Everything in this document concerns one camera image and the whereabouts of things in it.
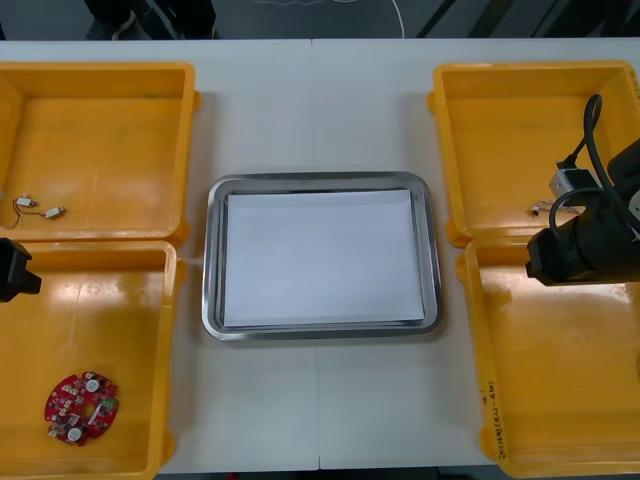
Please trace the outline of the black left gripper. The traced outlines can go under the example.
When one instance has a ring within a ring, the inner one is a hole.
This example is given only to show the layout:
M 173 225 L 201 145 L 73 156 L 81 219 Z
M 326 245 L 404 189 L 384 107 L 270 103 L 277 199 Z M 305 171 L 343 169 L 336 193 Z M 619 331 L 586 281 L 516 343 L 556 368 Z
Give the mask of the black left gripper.
M 1 239 L 1 301 L 9 302 L 18 294 L 37 295 L 42 279 L 27 270 L 31 254 L 8 238 Z

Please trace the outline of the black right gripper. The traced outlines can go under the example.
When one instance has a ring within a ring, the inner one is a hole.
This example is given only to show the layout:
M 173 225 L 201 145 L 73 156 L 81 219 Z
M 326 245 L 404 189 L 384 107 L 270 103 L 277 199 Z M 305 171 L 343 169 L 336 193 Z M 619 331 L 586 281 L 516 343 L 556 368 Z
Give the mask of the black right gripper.
M 530 260 L 526 263 L 529 278 L 545 280 L 547 286 L 578 285 L 591 281 L 592 269 L 579 249 L 574 218 L 561 225 L 556 233 L 551 229 L 536 233 L 528 242 Z M 545 254 L 544 262 L 539 260 Z

